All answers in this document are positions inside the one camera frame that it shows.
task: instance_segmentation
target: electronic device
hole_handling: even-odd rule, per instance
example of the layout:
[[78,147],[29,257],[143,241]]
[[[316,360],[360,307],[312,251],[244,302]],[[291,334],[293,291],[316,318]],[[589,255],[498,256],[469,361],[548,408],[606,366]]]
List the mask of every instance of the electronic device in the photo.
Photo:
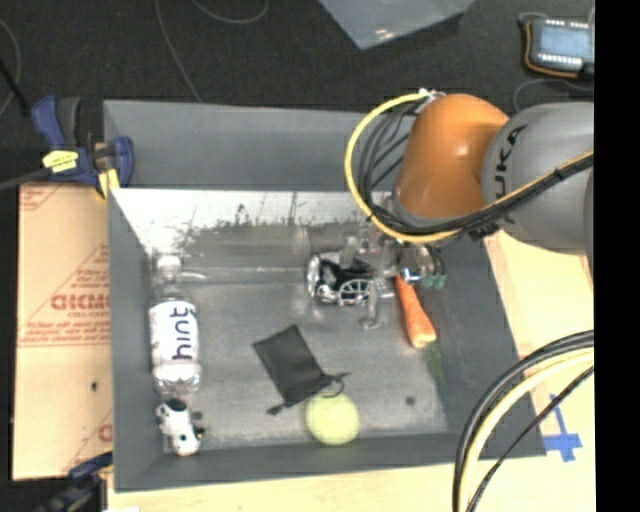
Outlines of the electronic device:
[[595,24],[578,20],[534,18],[524,23],[527,67],[565,78],[595,74]]

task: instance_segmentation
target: black toy car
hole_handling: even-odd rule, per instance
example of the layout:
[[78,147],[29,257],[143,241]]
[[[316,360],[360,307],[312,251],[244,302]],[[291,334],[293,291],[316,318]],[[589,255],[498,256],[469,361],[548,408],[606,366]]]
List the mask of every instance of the black toy car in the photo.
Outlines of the black toy car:
[[371,293],[372,267],[357,258],[344,268],[327,257],[314,255],[307,265],[307,291],[322,302],[339,306],[367,301]]

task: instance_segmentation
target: small figurine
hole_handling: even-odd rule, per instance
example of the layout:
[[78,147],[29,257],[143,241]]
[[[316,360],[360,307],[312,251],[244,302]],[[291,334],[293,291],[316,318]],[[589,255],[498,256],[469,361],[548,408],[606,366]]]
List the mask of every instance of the small figurine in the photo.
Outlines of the small figurine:
[[156,408],[160,431],[171,439],[173,451],[182,457],[193,455],[200,449],[204,429],[194,426],[187,404],[171,398]]

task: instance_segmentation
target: black cable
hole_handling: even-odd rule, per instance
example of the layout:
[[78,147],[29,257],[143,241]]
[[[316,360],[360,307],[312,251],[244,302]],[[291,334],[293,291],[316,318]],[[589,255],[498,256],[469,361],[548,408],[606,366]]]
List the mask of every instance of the black cable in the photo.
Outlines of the black cable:
[[373,128],[371,131],[371,135],[367,138],[364,147],[362,149],[362,154],[360,156],[360,162],[358,165],[358,191],[360,195],[364,199],[367,204],[373,204],[372,196],[371,196],[371,187],[367,186],[370,184],[370,173],[373,171],[373,164],[375,162],[375,157],[371,156],[374,152],[379,150],[379,145],[381,139],[387,134],[387,132],[391,129],[391,127],[395,123],[400,123],[402,120],[402,116],[405,112],[408,112],[410,109],[415,108],[414,105],[405,105],[403,108],[392,111],[388,113],[380,122]]
[[516,87],[516,89],[513,91],[513,94],[511,96],[511,104],[513,106],[513,110],[515,112],[520,112],[522,110],[522,107],[520,106],[520,103],[518,101],[518,97],[520,96],[520,93],[522,93],[522,91],[524,89],[526,89],[527,87],[530,87],[532,85],[549,85],[549,84],[561,84],[563,86],[565,86],[567,89],[572,89],[574,91],[577,92],[593,92],[593,87],[580,87],[578,85],[572,84],[570,82],[568,82],[567,80],[563,80],[561,78],[534,78],[532,80],[529,80],[527,82],[523,82],[521,83],[518,87]]
[[555,409],[558,407],[562,401],[567,398],[582,382],[584,382],[588,377],[590,377],[595,371],[595,367],[591,366],[580,375],[578,375],[575,379],[573,379],[549,404],[527,425],[527,427],[520,433],[520,435],[509,445],[507,450],[500,456],[500,458],[496,461],[496,463],[491,467],[491,469],[487,472],[487,474],[483,477],[482,481],[478,485],[476,492],[473,494],[473,497],[469,501],[469,505],[467,506],[466,512],[474,512],[482,498],[484,492],[486,491],[489,482],[496,474],[498,469],[502,463],[506,460],[509,454],[513,451],[513,449],[524,439],[528,434],[530,434],[542,421]]
[[256,14],[255,16],[251,16],[250,18],[238,19],[238,18],[228,18],[226,16],[220,16],[219,14],[211,12],[208,9],[206,9],[197,0],[191,0],[191,3],[195,5],[198,9],[200,9],[200,11],[202,11],[204,14],[209,16],[210,18],[217,21],[222,21],[223,23],[228,23],[230,25],[248,25],[249,23],[255,23],[259,19],[263,18],[267,14],[267,11],[269,10],[269,0],[264,0],[264,5],[262,6],[262,9],[260,10],[260,12],[258,12],[258,14]]
[[[387,138],[383,141],[384,144],[387,144],[388,147],[395,149],[402,143],[403,140],[407,140],[409,138],[409,134],[406,133],[398,141],[393,142],[393,139],[395,139],[396,135],[398,135],[398,132],[400,131],[400,127],[402,126],[402,120],[407,115],[415,115],[415,110],[417,107],[418,105],[409,105],[407,109],[401,110],[400,112],[398,112],[398,118],[394,119],[395,126],[393,128],[393,132],[391,132],[391,134],[389,134]],[[384,160],[384,158],[381,155],[378,159],[374,161],[373,163],[374,167],[382,160]]]
[[13,47],[14,47],[15,52],[16,52],[16,73],[15,73],[16,77],[15,77],[15,79],[11,76],[11,73],[9,73],[9,70],[7,69],[6,65],[4,64],[2,58],[0,57],[0,74],[4,77],[5,81],[7,82],[7,85],[9,86],[9,89],[11,89],[11,92],[9,93],[9,96],[7,97],[7,99],[4,101],[4,103],[2,105],[0,105],[0,116],[2,116],[2,114],[4,114],[5,110],[9,107],[9,104],[11,103],[11,100],[14,97],[18,100],[18,103],[20,103],[20,109],[22,111],[22,115],[29,116],[30,115],[29,102],[24,97],[24,95],[22,94],[22,91],[18,87],[18,82],[20,81],[20,74],[21,74],[21,71],[22,71],[22,52],[20,51],[20,44],[18,43],[18,40],[16,39],[16,36],[13,34],[11,29],[9,28],[9,25],[7,25],[1,19],[0,19],[0,27],[2,27],[4,29],[4,31],[6,32],[7,36],[9,36],[9,39],[10,39],[11,43],[13,44]]
[[184,66],[182,65],[182,61],[180,60],[180,57],[178,57],[178,52],[176,52],[176,49],[173,46],[173,43],[171,42],[171,39],[169,38],[169,34],[167,33],[167,29],[164,26],[164,20],[162,19],[162,13],[160,12],[159,0],[154,0],[154,5],[155,5],[156,17],[158,18],[158,24],[160,25],[160,31],[162,32],[162,36],[164,37],[165,43],[167,44],[167,48],[171,52],[171,56],[173,57],[173,61],[175,62],[176,66],[178,66],[178,69],[180,70],[180,73],[182,74],[182,78],[184,78],[184,81],[189,86],[189,89],[191,89],[191,94],[193,94],[193,97],[196,100],[198,100],[198,102],[204,103],[204,100],[200,97],[200,94],[198,94],[198,91],[196,90],[195,86],[193,85],[193,82],[191,82],[191,79],[189,78],[189,75],[187,74],[187,71],[184,69]]
[[487,411],[491,408],[500,396],[502,396],[513,385],[514,379],[520,378],[521,375],[529,368],[532,368],[552,357],[573,352],[584,348],[594,346],[593,329],[583,331],[569,336],[560,338],[559,340],[548,343],[547,345],[537,349],[530,355],[519,361],[517,364],[508,369],[501,375],[494,384],[480,397],[473,408],[467,423],[462,431],[460,443],[456,452],[454,465],[453,485],[452,485],[452,503],[453,510],[459,510],[459,491],[461,484],[462,471],[466,464],[467,451],[473,442],[479,423],[481,423]]
[[45,177],[45,172],[45,169],[38,169],[37,171],[23,174],[21,176],[18,176],[17,178],[11,178],[9,180],[2,181],[0,182],[0,192],[17,187],[18,185],[22,185],[23,183],[38,181]]
[[387,177],[389,176],[389,174],[391,174],[393,171],[395,171],[398,166],[402,163],[402,160],[404,159],[404,157],[400,156],[397,158],[397,160],[395,160],[389,167],[387,167],[387,169],[382,172],[380,174],[380,176],[378,176],[376,178],[376,180],[373,182],[373,184],[371,185],[371,190],[375,189],[378,185],[380,185],[380,183]]
[[[398,149],[398,147],[406,142],[406,140],[409,138],[409,134],[406,133],[404,134],[402,137],[400,137],[398,140],[390,142],[387,144],[386,149],[384,150],[384,152],[378,156],[376,158],[376,160],[373,162],[373,168],[375,169],[378,165],[380,165],[382,162],[384,162],[387,157],[396,149]],[[379,183],[381,180],[380,178],[376,178],[376,180],[374,181],[374,185],[372,186],[372,188],[375,188],[375,183]]]
[[388,211],[381,205],[375,204],[372,196],[372,176],[376,164],[379,163],[377,156],[381,152],[382,141],[384,141],[385,144],[389,144],[388,138],[385,139],[387,133],[392,129],[394,124],[396,126],[396,130],[392,132],[392,135],[397,133],[397,128],[399,123],[401,123],[403,116],[417,109],[423,102],[424,100],[412,102],[399,110],[395,110],[386,115],[385,118],[375,126],[364,145],[360,161],[358,163],[357,176],[355,177],[356,188],[358,189],[363,201],[371,209],[372,214],[385,225],[400,233],[420,236],[454,231],[455,233],[452,237],[460,237],[467,233],[472,234],[473,236],[474,232],[480,233],[486,231],[487,226],[495,224],[510,211],[540,195],[553,185],[578,172],[593,167],[594,156],[591,152],[575,161],[567,162],[558,166],[552,173],[549,173],[548,176],[530,184],[520,192],[507,197],[499,204],[489,205],[487,208],[483,208],[482,210],[472,214],[437,224],[433,224],[431,221],[428,223],[416,223],[415,220],[408,222]]

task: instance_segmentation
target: yellow ball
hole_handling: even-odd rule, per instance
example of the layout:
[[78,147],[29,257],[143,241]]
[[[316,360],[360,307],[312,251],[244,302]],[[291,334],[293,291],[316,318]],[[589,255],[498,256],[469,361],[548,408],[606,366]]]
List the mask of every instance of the yellow ball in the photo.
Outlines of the yellow ball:
[[344,393],[319,393],[307,401],[305,422],[311,435],[328,445],[353,441],[360,431],[360,415]]

